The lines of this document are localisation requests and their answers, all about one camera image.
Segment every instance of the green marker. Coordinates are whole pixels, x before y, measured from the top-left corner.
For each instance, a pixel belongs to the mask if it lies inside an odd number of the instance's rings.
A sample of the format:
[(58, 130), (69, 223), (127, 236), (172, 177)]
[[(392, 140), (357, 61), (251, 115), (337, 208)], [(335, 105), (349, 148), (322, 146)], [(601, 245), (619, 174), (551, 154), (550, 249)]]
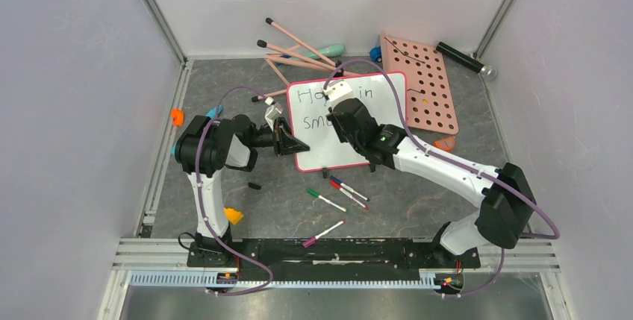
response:
[(347, 209), (346, 208), (341, 207), (338, 204), (334, 203), (333, 201), (330, 201), (329, 199), (323, 197), (322, 195), (317, 193), (317, 191), (315, 191), (314, 189), (308, 188), (308, 193), (310, 193), (315, 198), (322, 199), (325, 203), (331, 204), (331, 205), (335, 206), (336, 208), (338, 208), (339, 210), (342, 210), (343, 212), (347, 213)]

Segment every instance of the blue object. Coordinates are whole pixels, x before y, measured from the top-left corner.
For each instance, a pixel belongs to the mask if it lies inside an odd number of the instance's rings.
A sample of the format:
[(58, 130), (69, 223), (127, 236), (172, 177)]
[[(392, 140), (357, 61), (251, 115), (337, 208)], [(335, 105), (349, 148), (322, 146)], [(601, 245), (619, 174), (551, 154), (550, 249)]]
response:
[(372, 61), (374, 63), (381, 63), (382, 62), (382, 50), (380, 50), (380, 47), (376, 46), (375, 48), (370, 50), (369, 51), (369, 57), (372, 58)]
[[(219, 112), (217, 114), (218, 116), (222, 113), (223, 109), (224, 108), (222, 107), (222, 105), (220, 105), (219, 106)], [(211, 118), (216, 117), (216, 108), (214, 107), (213, 109), (209, 110), (209, 112), (207, 113), (206, 117), (211, 117)], [(175, 155), (176, 155), (176, 145), (174, 145), (172, 147), (172, 156), (175, 156)]]

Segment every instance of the white wall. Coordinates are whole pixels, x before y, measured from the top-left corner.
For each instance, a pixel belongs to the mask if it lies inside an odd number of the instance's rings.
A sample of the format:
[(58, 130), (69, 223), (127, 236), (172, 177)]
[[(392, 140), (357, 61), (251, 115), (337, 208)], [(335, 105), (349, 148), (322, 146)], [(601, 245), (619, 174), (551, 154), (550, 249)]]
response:
[(280, 25), (316, 48), (344, 43), (368, 54), (384, 29), (422, 43), (444, 42), (474, 51), (501, 0), (158, 0), (188, 55), (262, 55), (264, 39), (292, 40), (264, 22)]
[(0, 16), (0, 319), (94, 319), (178, 63), (141, 0)]
[(579, 319), (633, 311), (632, 19), (631, 0), (517, 0), (485, 55), (511, 157), (561, 229)]

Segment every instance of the pegboard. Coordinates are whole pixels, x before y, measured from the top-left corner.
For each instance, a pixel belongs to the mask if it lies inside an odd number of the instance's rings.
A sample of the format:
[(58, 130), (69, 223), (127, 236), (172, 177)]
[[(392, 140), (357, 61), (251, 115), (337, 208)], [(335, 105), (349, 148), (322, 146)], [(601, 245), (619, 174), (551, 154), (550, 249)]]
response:
[(455, 117), (449, 79), (442, 54), (433, 46), (380, 33), (382, 66), (388, 72), (407, 76), (407, 125), (454, 135)]

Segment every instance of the orange object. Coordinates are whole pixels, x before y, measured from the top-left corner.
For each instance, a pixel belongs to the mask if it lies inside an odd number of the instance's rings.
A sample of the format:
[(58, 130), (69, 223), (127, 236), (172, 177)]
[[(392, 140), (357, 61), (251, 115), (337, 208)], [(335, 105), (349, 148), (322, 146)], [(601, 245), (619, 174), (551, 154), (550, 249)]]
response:
[(174, 126), (182, 126), (184, 124), (184, 113), (179, 109), (172, 109), (172, 118)]
[(455, 147), (455, 138), (453, 136), (435, 141), (435, 147), (443, 151), (451, 151)]

